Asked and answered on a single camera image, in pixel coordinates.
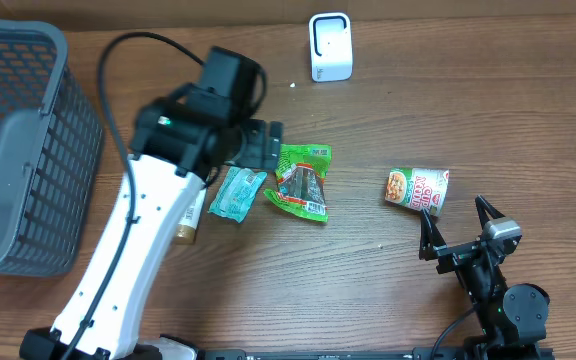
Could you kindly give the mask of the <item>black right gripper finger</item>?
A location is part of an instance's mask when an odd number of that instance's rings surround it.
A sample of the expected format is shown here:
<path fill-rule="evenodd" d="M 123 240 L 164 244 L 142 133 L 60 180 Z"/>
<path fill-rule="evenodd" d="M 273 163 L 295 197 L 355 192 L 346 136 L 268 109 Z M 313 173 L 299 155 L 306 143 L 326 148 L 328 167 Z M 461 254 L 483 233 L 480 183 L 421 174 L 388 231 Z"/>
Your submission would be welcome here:
<path fill-rule="evenodd" d="M 420 253 L 437 253 L 446 247 L 445 240 L 427 209 L 421 210 L 420 225 Z"/>
<path fill-rule="evenodd" d="M 491 220 L 496 220 L 504 217 L 504 214 L 498 211 L 482 195 L 478 195 L 475 198 L 475 206 L 481 228 L 484 228 L 486 224 Z"/>

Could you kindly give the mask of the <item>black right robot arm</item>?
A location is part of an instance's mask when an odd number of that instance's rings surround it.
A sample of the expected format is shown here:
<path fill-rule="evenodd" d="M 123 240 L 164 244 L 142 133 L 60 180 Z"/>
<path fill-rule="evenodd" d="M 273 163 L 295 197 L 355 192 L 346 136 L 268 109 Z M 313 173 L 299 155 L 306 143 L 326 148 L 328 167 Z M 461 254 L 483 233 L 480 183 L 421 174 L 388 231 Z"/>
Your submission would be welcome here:
<path fill-rule="evenodd" d="M 500 265 L 518 247 L 519 224 L 475 198 L 481 234 L 472 242 L 448 246 L 435 221 L 424 209 L 420 214 L 419 258 L 436 260 L 439 274 L 453 273 L 468 294 L 471 307 L 439 335 L 431 348 L 416 349 L 417 359 L 552 359 L 542 349 L 550 297 L 541 287 L 523 283 L 509 286 Z M 470 315 L 476 315 L 480 336 L 468 337 L 460 347 L 444 347 L 444 339 Z"/>

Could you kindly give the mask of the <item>white barcode scanner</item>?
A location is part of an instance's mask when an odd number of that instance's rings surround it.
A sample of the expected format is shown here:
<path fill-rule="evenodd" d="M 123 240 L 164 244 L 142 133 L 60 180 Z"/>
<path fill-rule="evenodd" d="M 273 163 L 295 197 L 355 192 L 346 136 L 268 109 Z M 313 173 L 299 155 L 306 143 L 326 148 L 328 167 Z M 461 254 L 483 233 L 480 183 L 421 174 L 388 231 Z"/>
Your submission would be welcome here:
<path fill-rule="evenodd" d="M 308 24 L 314 82 L 348 80 L 353 71 L 351 22 L 342 12 L 313 15 Z"/>

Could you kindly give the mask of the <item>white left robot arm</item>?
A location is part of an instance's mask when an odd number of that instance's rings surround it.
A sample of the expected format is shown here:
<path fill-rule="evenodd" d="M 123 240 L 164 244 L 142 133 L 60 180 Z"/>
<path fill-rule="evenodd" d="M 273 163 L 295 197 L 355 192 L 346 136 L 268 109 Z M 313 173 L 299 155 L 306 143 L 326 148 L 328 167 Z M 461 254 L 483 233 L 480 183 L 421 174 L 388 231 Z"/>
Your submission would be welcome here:
<path fill-rule="evenodd" d="M 23 359 L 123 359 L 139 341 L 145 302 L 178 222 L 225 163 L 272 170 L 279 122 L 254 119 L 266 75 L 255 61 L 214 47 L 196 84 L 144 106 L 104 232 L 66 307 L 26 333 Z"/>

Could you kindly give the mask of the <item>green snack bag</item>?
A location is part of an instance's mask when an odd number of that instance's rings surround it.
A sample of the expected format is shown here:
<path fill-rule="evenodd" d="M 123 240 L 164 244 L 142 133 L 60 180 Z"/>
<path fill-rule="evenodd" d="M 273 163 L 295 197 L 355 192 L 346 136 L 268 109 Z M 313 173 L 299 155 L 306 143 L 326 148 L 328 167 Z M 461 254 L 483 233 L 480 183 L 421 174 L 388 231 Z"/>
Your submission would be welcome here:
<path fill-rule="evenodd" d="M 265 189 L 266 198 L 279 209 L 297 217 L 326 223 L 328 207 L 324 181 L 332 148 L 323 144 L 282 144 L 275 170 L 277 189 Z"/>

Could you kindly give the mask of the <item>dark grey plastic basket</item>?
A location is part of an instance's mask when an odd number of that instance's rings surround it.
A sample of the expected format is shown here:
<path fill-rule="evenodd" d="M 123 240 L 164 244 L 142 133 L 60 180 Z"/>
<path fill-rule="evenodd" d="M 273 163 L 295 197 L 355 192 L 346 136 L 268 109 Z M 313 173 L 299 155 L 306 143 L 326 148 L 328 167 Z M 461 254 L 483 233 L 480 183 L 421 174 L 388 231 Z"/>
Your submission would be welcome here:
<path fill-rule="evenodd" d="M 103 146 L 63 33 L 0 20 L 0 274 L 72 268 Z"/>

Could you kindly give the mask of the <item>teal wet wipes packet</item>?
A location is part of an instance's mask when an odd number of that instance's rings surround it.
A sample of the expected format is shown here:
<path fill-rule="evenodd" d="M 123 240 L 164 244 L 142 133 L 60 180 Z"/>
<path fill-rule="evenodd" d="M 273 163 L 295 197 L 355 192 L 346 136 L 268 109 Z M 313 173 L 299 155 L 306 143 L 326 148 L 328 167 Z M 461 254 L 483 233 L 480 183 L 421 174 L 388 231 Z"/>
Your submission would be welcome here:
<path fill-rule="evenodd" d="M 230 167 L 208 212 L 242 223 L 266 177 L 263 171 Z"/>

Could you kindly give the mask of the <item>white tube with gold cap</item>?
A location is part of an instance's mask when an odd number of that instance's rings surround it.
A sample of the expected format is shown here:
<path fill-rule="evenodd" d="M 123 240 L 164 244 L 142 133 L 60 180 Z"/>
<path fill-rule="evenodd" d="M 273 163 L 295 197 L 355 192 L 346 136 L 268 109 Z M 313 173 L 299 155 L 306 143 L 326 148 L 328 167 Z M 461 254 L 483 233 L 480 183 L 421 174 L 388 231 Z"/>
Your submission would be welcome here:
<path fill-rule="evenodd" d="M 174 236 L 174 242 L 179 245 L 193 245 L 195 243 L 197 227 L 202 213 L 206 190 L 199 192 L 194 202 L 187 208 L 179 220 Z"/>

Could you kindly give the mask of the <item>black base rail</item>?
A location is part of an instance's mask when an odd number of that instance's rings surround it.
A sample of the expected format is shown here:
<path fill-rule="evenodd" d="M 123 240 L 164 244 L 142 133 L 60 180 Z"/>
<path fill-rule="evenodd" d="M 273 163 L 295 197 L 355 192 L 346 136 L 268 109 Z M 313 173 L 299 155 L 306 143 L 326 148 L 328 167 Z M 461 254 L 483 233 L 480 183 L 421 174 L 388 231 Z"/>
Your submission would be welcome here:
<path fill-rule="evenodd" d="M 466 355 L 460 347 L 443 347 L 437 350 L 434 358 L 431 358 L 431 348 L 416 347 L 408 351 L 286 351 L 286 352 L 245 352 L 241 349 L 199 350 L 199 360 L 463 360 L 477 359 Z M 485 359 L 545 359 L 554 360 L 552 349 L 540 349 L 539 355 L 535 351 L 510 355 L 506 352 L 491 353 Z"/>

